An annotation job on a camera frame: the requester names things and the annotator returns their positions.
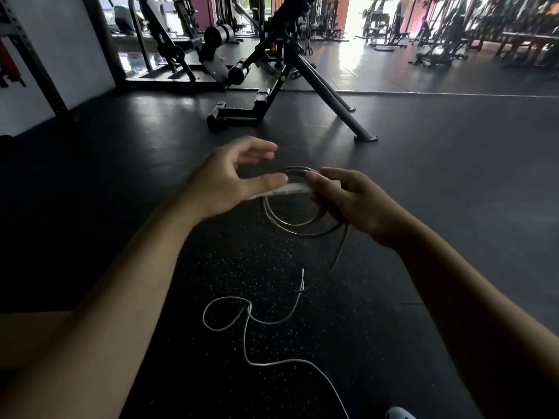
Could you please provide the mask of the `person's left hand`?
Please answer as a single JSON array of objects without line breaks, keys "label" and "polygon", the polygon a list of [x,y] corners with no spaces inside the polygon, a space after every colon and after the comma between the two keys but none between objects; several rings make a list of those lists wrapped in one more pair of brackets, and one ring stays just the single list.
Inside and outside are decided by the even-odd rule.
[{"label": "person's left hand", "polygon": [[215,149],[185,181],[179,200],[196,222],[225,213],[249,199],[240,197],[239,166],[274,159],[278,146],[271,141],[244,136]]}]

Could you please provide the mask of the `person's right hand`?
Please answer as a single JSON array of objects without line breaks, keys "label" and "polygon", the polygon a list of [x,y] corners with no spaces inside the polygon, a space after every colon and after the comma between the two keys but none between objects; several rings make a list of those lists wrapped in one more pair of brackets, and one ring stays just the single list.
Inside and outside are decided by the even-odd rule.
[{"label": "person's right hand", "polygon": [[317,172],[332,181],[332,200],[318,204],[327,206],[334,218],[397,251],[412,221],[407,210],[359,171],[322,168]]}]

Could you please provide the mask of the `person's left forearm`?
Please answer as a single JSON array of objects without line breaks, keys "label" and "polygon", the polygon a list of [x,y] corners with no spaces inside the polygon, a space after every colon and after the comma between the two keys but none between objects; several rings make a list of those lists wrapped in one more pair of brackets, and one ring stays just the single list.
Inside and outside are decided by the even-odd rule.
[{"label": "person's left forearm", "polygon": [[0,419],[118,419],[200,201],[176,197],[136,233],[0,394]]}]

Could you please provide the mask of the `person's right forearm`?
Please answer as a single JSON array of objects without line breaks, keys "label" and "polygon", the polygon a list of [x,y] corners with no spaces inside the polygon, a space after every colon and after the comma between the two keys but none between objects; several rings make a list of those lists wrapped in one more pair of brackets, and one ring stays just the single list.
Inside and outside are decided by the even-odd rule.
[{"label": "person's right forearm", "polygon": [[422,223],[388,234],[482,415],[559,419],[559,336]]}]

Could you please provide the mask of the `black angled gym bench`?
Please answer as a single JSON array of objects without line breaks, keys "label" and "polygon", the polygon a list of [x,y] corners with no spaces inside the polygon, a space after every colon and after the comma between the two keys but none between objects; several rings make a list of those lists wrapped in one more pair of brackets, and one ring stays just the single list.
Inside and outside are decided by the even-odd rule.
[{"label": "black angled gym bench", "polygon": [[271,89],[260,89],[252,109],[230,108],[219,102],[206,121],[209,129],[223,128],[232,120],[262,120],[276,98],[283,83],[287,81],[292,69],[312,87],[327,106],[354,132],[359,142],[377,142],[378,137],[369,134],[353,117],[354,108],[350,107],[330,86],[324,77],[303,56],[303,48],[288,32],[288,24],[307,13],[315,0],[285,0],[271,17],[268,37],[256,46],[254,51],[239,60],[227,70],[227,83],[240,85],[244,82],[252,65],[264,66],[266,49],[269,43],[280,45],[283,49],[283,68],[276,72],[276,83]]}]

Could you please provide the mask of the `black roller pad gym machine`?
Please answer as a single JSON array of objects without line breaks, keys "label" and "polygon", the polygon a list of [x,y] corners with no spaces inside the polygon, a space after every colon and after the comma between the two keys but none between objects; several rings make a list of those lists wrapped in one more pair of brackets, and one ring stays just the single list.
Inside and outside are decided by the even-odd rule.
[{"label": "black roller pad gym machine", "polygon": [[[129,87],[161,91],[221,91],[230,86],[231,65],[217,54],[218,49],[235,40],[233,28],[218,24],[206,29],[204,35],[189,22],[187,0],[172,0],[186,35],[173,39],[164,24],[162,5],[156,0],[128,0],[131,20],[146,65],[146,73],[128,79]],[[150,61],[136,4],[143,15],[155,48],[165,63],[154,67]]]}]

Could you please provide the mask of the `black lever gym machine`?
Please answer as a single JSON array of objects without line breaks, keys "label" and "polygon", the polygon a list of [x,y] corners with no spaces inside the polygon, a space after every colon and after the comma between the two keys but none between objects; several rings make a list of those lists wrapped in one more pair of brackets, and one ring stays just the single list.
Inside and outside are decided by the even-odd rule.
[{"label": "black lever gym machine", "polygon": [[416,53],[409,65],[448,67],[467,60],[467,26],[481,0],[428,0],[420,32],[414,40],[426,51]]}]

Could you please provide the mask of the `black steel rack upright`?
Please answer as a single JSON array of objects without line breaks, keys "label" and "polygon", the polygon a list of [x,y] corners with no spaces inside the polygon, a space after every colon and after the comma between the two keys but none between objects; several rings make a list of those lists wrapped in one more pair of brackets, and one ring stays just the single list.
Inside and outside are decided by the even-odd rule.
[{"label": "black steel rack upright", "polygon": [[73,122],[74,118],[70,110],[55,87],[52,78],[8,0],[0,0],[0,88],[8,88],[10,83],[19,83],[26,87],[3,39],[10,40],[11,44],[17,49],[19,56],[54,112],[56,119],[61,123]]}]

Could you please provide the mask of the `dark flat gym bench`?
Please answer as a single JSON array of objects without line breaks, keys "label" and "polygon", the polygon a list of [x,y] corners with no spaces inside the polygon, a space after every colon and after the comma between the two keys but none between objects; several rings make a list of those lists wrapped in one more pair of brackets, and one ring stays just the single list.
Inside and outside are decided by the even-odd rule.
[{"label": "dark flat gym bench", "polygon": [[503,32],[495,54],[504,68],[559,70],[559,27],[548,34]]}]

